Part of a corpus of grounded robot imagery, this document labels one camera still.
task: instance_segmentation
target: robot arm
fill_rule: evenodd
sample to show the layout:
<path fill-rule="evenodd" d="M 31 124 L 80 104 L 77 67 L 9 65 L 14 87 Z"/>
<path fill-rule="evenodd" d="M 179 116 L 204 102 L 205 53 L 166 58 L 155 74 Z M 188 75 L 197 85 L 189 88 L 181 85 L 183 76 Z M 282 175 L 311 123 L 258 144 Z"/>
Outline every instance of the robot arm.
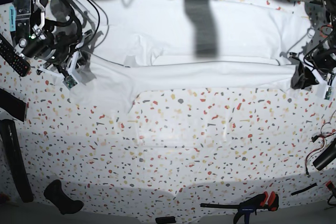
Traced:
<path fill-rule="evenodd" d="M 46 19 L 48 0 L 14 0 L 16 45 L 15 48 L 10 48 L 11 45 L 6 43 L 6 52 L 9 52 L 10 56 L 4 58 L 21 76 L 27 75 L 29 71 L 28 59 L 42 59 L 46 63 L 39 68 L 38 74 L 52 73 L 53 71 L 48 68 L 54 68 L 57 71 L 54 75 L 62 76 L 64 84 L 72 88 L 80 81 L 80 75 L 76 73 L 76 69 L 87 63 L 78 49 L 83 41 L 92 35 L 92 32 L 83 34 L 81 22 L 75 15 L 73 7 L 67 0 L 60 1 L 67 8 L 66 22 Z M 57 32 L 56 27 L 67 27 L 72 23 L 76 24 L 74 34 Z"/>
<path fill-rule="evenodd" d="M 317 96 L 329 100 L 336 88 L 336 0 L 323 0 L 332 32 L 307 54 L 290 56 L 300 61 L 291 82 L 293 89 L 318 85 Z"/>

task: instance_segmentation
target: black bar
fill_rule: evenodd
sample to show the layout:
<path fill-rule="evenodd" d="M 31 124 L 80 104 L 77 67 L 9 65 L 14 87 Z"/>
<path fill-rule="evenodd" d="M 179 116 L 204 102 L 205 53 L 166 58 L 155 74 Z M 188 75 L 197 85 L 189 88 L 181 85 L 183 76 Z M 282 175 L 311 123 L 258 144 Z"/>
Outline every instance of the black bar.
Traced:
<path fill-rule="evenodd" d="M 201 203 L 201 207 L 207 208 L 223 208 L 223 209 L 238 209 L 239 205 L 220 205 L 220 204 L 207 204 Z"/>
<path fill-rule="evenodd" d="M 239 205 L 220 205 L 220 204 L 207 204 L 201 203 L 200 207 L 206 208 L 222 208 L 222 209 L 238 209 Z M 268 209 L 268 205 L 264 205 L 263 207 L 258 206 L 257 209 Z"/>
<path fill-rule="evenodd" d="M 313 187 L 315 187 L 315 186 L 317 186 L 316 183 L 314 183 L 314 184 L 312 184 L 312 185 L 306 187 L 305 189 L 302 189 L 302 190 L 299 190 L 299 191 L 295 191 L 294 193 L 291 194 L 291 196 L 294 196 L 294 195 L 296 195 L 296 194 L 303 193 L 304 191 L 308 191 L 309 189 L 311 189 L 311 188 L 313 188 Z"/>
<path fill-rule="evenodd" d="M 157 224 L 176 223 L 175 216 L 159 217 L 155 219 Z"/>
<path fill-rule="evenodd" d="M 0 108 L 7 111 L 12 117 L 24 122 L 26 103 L 17 99 L 7 91 L 0 89 Z"/>
<path fill-rule="evenodd" d="M 0 136 L 4 144 L 14 184 L 20 198 L 23 202 L 32 202 L 34 197 L 26 174 L 25 165 L 23 163 L 14 121 L 0 121 Z"/>

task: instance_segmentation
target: black tube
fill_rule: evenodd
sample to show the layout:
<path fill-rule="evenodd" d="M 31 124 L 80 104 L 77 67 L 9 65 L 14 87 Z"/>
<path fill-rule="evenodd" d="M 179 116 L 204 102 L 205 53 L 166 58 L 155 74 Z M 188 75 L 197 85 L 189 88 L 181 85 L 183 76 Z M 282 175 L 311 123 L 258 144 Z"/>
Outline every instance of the black tube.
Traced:
<path fill-rule="evenodd" d="M 322 152 L 322 154 L 315 159 L 313 165 L 317 170 L 322 170 L 329 165 L 336 158 L 336 137 L 328 148 Z"/>
<path fill-rule="evenodd" d="M 73 22 L 73 20 L 72 20 L 71 17 L 66 22 L 60 22 L 60 21 L 54 21 L 54 20 L 46 19 L 46 24 L 53 25 L 53 26 L 59 26 L 59 27 L 70 26 L 72 22 Z"/>
<path fill-rule="evenodd" d="M 299 190 L 299 191 L 295 191 L 294 193 L 291 194 L 291 196 L 294 196 L 294 195 L 296 195 L 296 194 L 303 193 L 304 191 L 308 191 L 309 189 L 311 189 L 311 188 L 313 188 L 313 187 L 316 187 L 316 186 L 317 186 L 317 184 L 314 183 L 314 184 L 312 184 L 312 185 L 306 187 L 305 189 L 302 189 L 302 190 Z"/>
<path fill-rule="evenodd" d="M 38 56 L 47 46 L 51 44 L 51 41 L 47 39 L 29 39 L 29 44 L 22 50 L 22 54 L 28 58 Z"/>
<path fill-rule="evenodd" d="M 14 121 L 0 121 L 0 136 L 4 144 L 4 149 L 14 184 L 20 195 L 20 198 L 23 202 L 32 202 L 34 197 L 26 174 L 25 165 L 22 160 Z"/>

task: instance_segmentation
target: wire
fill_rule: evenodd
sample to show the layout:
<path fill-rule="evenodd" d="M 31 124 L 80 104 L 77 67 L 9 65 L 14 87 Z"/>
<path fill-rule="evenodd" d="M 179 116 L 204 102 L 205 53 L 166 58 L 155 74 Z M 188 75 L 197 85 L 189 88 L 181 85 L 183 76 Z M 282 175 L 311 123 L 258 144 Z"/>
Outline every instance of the wire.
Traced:
<path fill-rule="evenodd" d="M 311 151 L 311 152 L 307 155 L 306 160 L 304 161 L 304 168 L 305 168 L 305 170 L 306 170 L 306 174 L 307 174 L 307 175 L 309 175 L 308 167 L 307 167 L 307 162 L 308 162 L 308 160 L 309 160 L 308 157 L 309 157 L 312 153 L 314 153 L 314 152 L 319 151 L 319 152 L 315 153 L 315 154 L 318 154 L 318 153 L 320 153 L 320 152 L 322 151 L 322 149 L 325 147 L 325 139 L 326 139 L 326 138 L 325 138 L 325 137 L 322 137 L 322 139 L 323 139 L 323 144 L 320 146 L 320 148 L 317 148 L 317 149 Z"/>
<path fill-rule="evenodd" d="M 324 123 L 322 124 L 321 130 L 320 130 L 320 135 L 316 136 L 317 139 L 320 138 L 320 137 L 323 139 L 323 144 L 320 146 L 320 148 L 317 148 L 317 149 L 311 151 L 311 152 L 306 156 L 306 159 L 305 159 L 305 161 L 304 161 L 304 168 L 305 168 L 305 170 L 306 170 L 306 174 L 307 174 L 307 175 L 309 175 L 308 168 L 307 168 L 307 162 L 308 162 L 308 160 L 312 157 L 311 154 L 314 153 L 314 152 L 316 152 L 316 153 L 314 153 L 314 155 L 320 153 L 320 152 L 322 151 L 322 149 L 323 149 L 323 148 L 326 146 L 326 144 L 327 144 L 326 138 L 327 138 L 327 137 L 330 137 L 330 136 L 334 136 L 334 135 L 336 135 L 336 131 L 334 131 L 334 132 L 323 132 L 323 131 L 322 131 L 324 126 L 326 126 L 327 124 L 331 124 L 331 120 L 332 120 L 333 116 L 335 115 L 335 113 L 336 113 L 336 110 L 334 110 L 333 113 L 331 114 L 330 119 L 329 119 L 329 122 L 324 122 Z"/>
<path fill-rule="evenodd" d="M 331 124 L 331 120 L 332 120 L 333 116 L 335 115 L 335 113 L 336 113 L 336 110 L 334 110 L 334 112 L 331 114 L 330 119 L 329 119 L 329 122 L 327 122 L 327 123 L 326 123 L 326 122 L 323 123 L 323 125 L 322 125 L 322 127 L 321 127 L 321 131 L 320 131 L 320 132 L 321 132 L 321 135 L 323 135 L 323 134 L 322 134 L 323 127 L 326 126 L 327 124 Z"/>
<path fill-rule="evenodd" d="M 97 14 L 98 14 L 98 24 L 97 24 L 96 30 L 94 31 L 94 33 L 91 36 L 91 38 L 86 43 L 84 43 L 81 47 L 76 48 L 72 53 L 74 53 L 74 52 L 82 49 L 83 47 L 89 45 L 93 41 L 93 39 L 95 38 L 95 36 L 96 36 L 96 34 L 98 32 L 98 29 L 99 29 L 99 25 L 100 25 L 100 14 L 99 14 L 99 11 L 98 11 L 98 9 L 96 8 L 96 6 L 93 4 L 93 2 L 91 0 L 86 0 L 86 1 L 89 2 L 89 4 L 92 5 L 94 7 L 95 11 L 97 12 Z"/>
<path fill-rule="evenodd" d="M 326 36 L 326 38 L 325 38 L 324 40 L 322 40 L 317 46 L 315 46 L 313 49 L 311 49 L 311 50 L 304 56 L 304 58 L 303 58 L 304 63 L 307 64 L 309 67 L 313 68 L 312 71 L 313 71 L 314 69 L 317 69 L 318 71 L 320 71 L 320 70 L 319 70 L 318 66 L 316 65 L 314 59 L 311 57 L 311 54 L 312 54 L 317 48 L 319 48 L 320 46 L 322 46 L 322 45 L 324 44 L 324 42 L 326 42 L 326 41 L 327 41 L 327 40 L 328 40 L 328 39 L 329 39 L 335 32 L 336 32 L 336 29 L 334 29 L 331 33 L 329 33 L 328 36 Z M 327 51 L 325 51 L 325 52 L 322 52 L 322 53 L 319 54 L 318 56 L 326 55 L 327 52 L 329 52 L 329 54 L 332 54 L 332 53 L 333 53 L 332 50 L 336 50 L 336 49 L 334 49 L 334 48 L 329 49 L 329 50 L 327 50 Z"/>
<path fill-rule="evenodd" d="M 333 207 L 335 207 L 335 206 L 336 206 L 336 204 L 330 203 L 330 201 L 331 201 L 332 197 L 334 197 L 334 196 L 333 196 L 333 195 L 331 195 L 331 196 L 330 196 L 330 198 L 328 199 L 328 205 L 329 205 L 329 206 L 333 206 Z"/>
<path fill-rule="evenodd" d="M 57 43 L 56 45 L 53 45 L 51 48 L 55 49 L 59 46 L 64 46 L 64 45 L 71 45 L 71 44 L 76 44 L 79 41 L 81 41 L 82 39 L 82 24 L 80 23 L 79 19 L 77 18 L 77 16 L 75 15 L 75 11 L 72 8 L 72 6 L 69 4 L 69 2 L 67 0 L 60 0 L 69 10 L 69 17 L 70 19 L 68 21 L 65 22 L 66 23 L 72 23 L 75 22 L 76 26 L 77 26 L 77 31 L 76 31 L 76 37 L 74 39 L 71 40 L 63 40 L 62 42 Z"/>

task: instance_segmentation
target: black cable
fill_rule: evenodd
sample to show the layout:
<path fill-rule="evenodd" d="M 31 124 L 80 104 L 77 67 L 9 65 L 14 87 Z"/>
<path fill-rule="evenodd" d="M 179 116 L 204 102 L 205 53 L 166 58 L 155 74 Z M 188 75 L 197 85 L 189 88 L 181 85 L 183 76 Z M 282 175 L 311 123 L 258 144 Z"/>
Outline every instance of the black cable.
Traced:
<path fill-rule="evenodd" d="M 292 193 L 291 196 L 294 196 L 294 195 L 296 195 L 296 194 L 303 193 L 304 191 L 308 191 L 309 189 L 311 189 L 311 188 L 313 188 L 313 187 L 316 187 L 316 186 L 317 186 L 317 184 L 314 183 L 314 184 L 312 184 L 312 185 L 306 187 L 305 189 L 302 189 L 302 190 L 299 190 L 299 191 L 296 191 L 296 192 Z"/>
<path fill-rule="evenodd" d="M 307 56 L 309 56 L 312 52 L 314 52 L 317 48 L 319 48 L 320 46 L 322 46 L 323 45 L 323 43 L 327 40 L 327 39 L 329 39 L 329 37 L 331 36 L 331 35 L 333 35 L 334 33 L 336 32 L 336 30 L 333 30 L 328 36 L 327 36 L 327 38 L 325 38 L 323 41 L 321 41 L 317 46 L 315 46 L 313 49 L 311 49 L 306 55 L 305 55 L 305 57 L 307 57 Z"/>
<path fill-rule="evenodd" d="M 66 22 L 60 22 L 60 21 L 54 21 L 54 20 L 46 19 L 47 24 L 53 25 L 53 26 L 59 26 L 59 27 L 70 26 L 72 22 L 73 22 L 72 18 L 69 18 Z"/>
<path fill-rule="evenodd" d="M 100 14 L 99 14 L 99 11 L 98 11 L 98 9 L 96 8 L 96 6 L 93 4 L 93 2 L 91 0 L 86 0 L 86 1 L 89 2 L 89 4 L 92 5 L 94 7 L 94 9 L 96 10 L 96 12 L 98 14 L 98 24 L 97 24 L 96 30 L 94 31 L 94 33 L 91 36 L 91 38 L 86 43 L 84 43 L 81 47 L 76 48 L 73 52 L 76 52 L 76 51 L 82 49 L 83 47 L 87 46 L 88 44 L 90 44 L 92 42 L 92 40 L 94 39 L 94 37 L 96 36 L 97 31 L 99 29 L 99 25 L 100 25 Z"/>
<path fill-rule="evenodd" d="M 69 17 L 70 17 L 71 20 L 73 20 L 73 22 L 75 22 L 75 24 L 77 26 L 76 39 L 63 43 L 63 44 L 71 45 L 71 44 L 74 44 L 74 43 L 77 43 L 77 42 L 81 41 L 81 39 L 82 39 L 82 24 L 80 23 L 79 19 L 75 15 L 75 11 L 72 8 L 72 6 L 69 4 L 69 2 L 67 0 L 60 0 L 60 1 L 62 1 L 62 3 L 68 8 Z"/>
<path fill-rule="evenodd" d="M 324 126 L 326 126 L 327 124 L 331 124 L 331 120 L 332 120 L 332 118 L 333 118 L 333 116 L 334 116 L 335 113 L 336 113 L 336 110 L 334 110 L 333 113 L 331 114 L 330 119 L 329 119 L 329 122 L 325 122 L 325 123 L 322 124 L 321 129 L 320 129 L 320 134 L 314 136 L 313 138 L 315 138 L 315 139 L 312 138 L 312 141 L 313 141 L 313 143 L 314 143 L 318 138 L 321 137 L 321 138 L 323 139 L 323 145 L 321 145 L 320 148 L 313 150 L 312 152 L 310 152 L 310 153 L 306 156 L 306 159 L 305 159 L 305 162 L 304 162 L 304 167 L 305 167 L 305 170 L 306 170 L 306 174 L 307 174 L 307 175 L 309 175 L 308 167 L 307 167 L 307 162 L 308 162 L 309 159 L 313 156 L 313 155 L 311 155 L 311 154 L 314 153 L 314 156 L 315 156 L 316 154 L 321 153 L 321 152 L 323 151 L 324 147 L 327 145 L 327 140 L 326 140 L 326 138 L 327 138 L 327 137 L 330 137 L 330 136 L 334 136 L 334 135 L 336 134 L 336 131 L 335 131 L 335 132 L 331 132 L 331 133 L 330 133 L 330 132 L 323 132 L 323 131 L 322 131 Z"/>
<path fill-rule="evenodd" d="M 330 198 L 328 199 L 328 205 L 329 205 L 329 206 L 333 206 L 333 207 L 334 207 L 334 206 L 336 206 L 336 204 L 330 203 L 330 201 L 331 201 L 332 197 L 334 197 L 334 196 L 333 196 L 333 195 L 331 195 L 331 196 L 330 196 Z"/>
<path fill-rule="evenodd" d="M 328 50 L 323 51 L 322 53 L 316 55 L 316 57 L 323 57 L 323 56 L 330 55 L 330 54 L 335 54 L 335 53 L 336 53 L 336 48 L 331 48 L 331 49 L 328 49 Z"/>

